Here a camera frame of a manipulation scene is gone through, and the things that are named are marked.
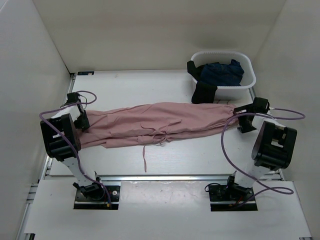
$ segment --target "beige back wall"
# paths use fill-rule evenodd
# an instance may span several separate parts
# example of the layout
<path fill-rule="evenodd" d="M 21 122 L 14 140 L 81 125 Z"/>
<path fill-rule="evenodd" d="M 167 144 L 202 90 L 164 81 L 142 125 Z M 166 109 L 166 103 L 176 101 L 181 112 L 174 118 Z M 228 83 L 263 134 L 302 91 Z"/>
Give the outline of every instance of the beige back wall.
<path fill-rule="evenodd" d="M 33 0 L 70 72 L 185 69 L 192 54 L 253 59 L 285 0 Z"/>

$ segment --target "pink garment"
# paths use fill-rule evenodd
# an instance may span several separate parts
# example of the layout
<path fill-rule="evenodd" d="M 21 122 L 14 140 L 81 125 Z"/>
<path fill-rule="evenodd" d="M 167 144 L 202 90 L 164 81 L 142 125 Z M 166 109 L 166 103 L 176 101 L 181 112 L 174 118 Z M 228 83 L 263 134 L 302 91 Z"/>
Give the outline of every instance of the pink garment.
<path fill-rule="evenodd" d="M 218 134 L 234 105 L 159 102 L 109 111 L 87 110 L 90 128 L 80 132 L 82 148 L 158 144 Z"/>

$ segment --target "white tabletop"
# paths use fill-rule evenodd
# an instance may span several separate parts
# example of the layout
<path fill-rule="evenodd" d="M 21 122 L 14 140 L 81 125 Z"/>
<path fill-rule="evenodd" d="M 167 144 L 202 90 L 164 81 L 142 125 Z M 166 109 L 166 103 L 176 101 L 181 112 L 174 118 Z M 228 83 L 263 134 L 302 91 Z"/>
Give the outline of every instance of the white tabletop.
<path fill-rule="evenodd" d="M 86 90 L 97 95 L 88 110 L 107 111 L 159 102 L 190 103 L 193 95 L 192 78 L 186 70 L 95 71 L 94 75 L 77 76 L 73 92 Z M 252 103 L 247 91 L 244 98 L 229 104 L 243 106 Z M 257 131 L 241 134 L 234 127 L 225 134 L 225 146 L 230 158 L 245 167 Z M 144 169 L 143 146 L 104 148 L 95 146 L 79 152 L 81 161 L 89 162 L 100 176 L 104 175 L 219 175 L 234 172 L 223 156 L 220 134 L 177 140 L 160 145 L 147 145 Z M 71 175 L 69 169 L 53 161 L 52 176 Z"/>
<path fill-rule="evenodd" d="M 310 237 L 298 195 L 267 191 L 258 211 L 210 211 L 208 182 L 121 183 L 119 210 L 75 210 L 73 179 L 41 180 L 25 233 L 34 240 L 298 240 Z M 292 182 L 267 181 L 270 187 Z M 254 192 L 262 188 L 253 185 Z"/>

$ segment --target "white panel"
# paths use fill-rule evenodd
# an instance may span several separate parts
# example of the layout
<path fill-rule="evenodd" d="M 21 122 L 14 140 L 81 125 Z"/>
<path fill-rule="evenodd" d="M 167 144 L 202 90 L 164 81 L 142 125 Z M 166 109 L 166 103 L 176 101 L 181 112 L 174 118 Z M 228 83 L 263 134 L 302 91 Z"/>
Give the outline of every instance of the white panel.
<path fill-rule="evenodd" d="M 70 82 L 31 0 L 0 11 L 0 73 L 0 239 L 12 240 L 45 159 L 38 114 L 59 106 Z"/>
<path fill-rule="evenodd" d="M 73 91 L 87 90 L 97 95 L 88 110 L 106 111 L 157 102 L 190 103 L 192 78 L 185 70 L 98 71 L 94 75 L 77 76 Z M 241 100 L 230 101 L 237 106 L 252 102 L 247 92 Z M 231 159 L 240 167 L 251 161 L 251 151 L 257 131 L 241 134 L 234 127 L 225 134 L 225 146 Z M 82 149 L 81 160 L 88 162 L 99 175 L 157 175 L 157 174 L 231 174 L 220 144 L 220 134 L 177 140 L 160 145 L 106 149 L 94 146 Z M 54 161 L 51 175 L 70 175 L 63 164 Z"/>
<path fill-rule="evenodd" d="M 285 0 L 34 0 L 70 71 L 185 69 L 201 50 L 253 59 Z"/>
<path fill-rule="evenodd" d="M 299 198 L 265 192 L 258 211 L 210 212 L 208 182 L 122 182 L 119 210 L 74 210 L 72 181 L 42 180 L 26 233 L 35 240 L 298 240 L 310 237 Z M 292 182 L 267 182 L 294 189 Z M 254 191 L 261 190 L 254 185 Z"/>
<path fill-rule="evenodd" d="M 320 1 L 287 0 L 253 64 L 259 96 L 273 107 L 301 111 L 307 118 L 283 122 L 296 128 L 293 159 L 284 172 L 295 182 L 313 237 L 320 239 L 319 62 Z"/>

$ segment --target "pink fabric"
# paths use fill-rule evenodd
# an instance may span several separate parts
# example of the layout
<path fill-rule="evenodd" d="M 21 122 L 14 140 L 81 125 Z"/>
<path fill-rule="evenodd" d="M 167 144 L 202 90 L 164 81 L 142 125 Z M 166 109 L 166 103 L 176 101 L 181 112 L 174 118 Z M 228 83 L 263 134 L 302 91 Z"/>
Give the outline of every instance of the pink fabric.
<path fill-rule="evenodd" d="M 218 134 L 234 105 L 160 102 L 109 111 L 87 110 L 90 128 L 80 132 L 83 148 L 158 144 Z"/>

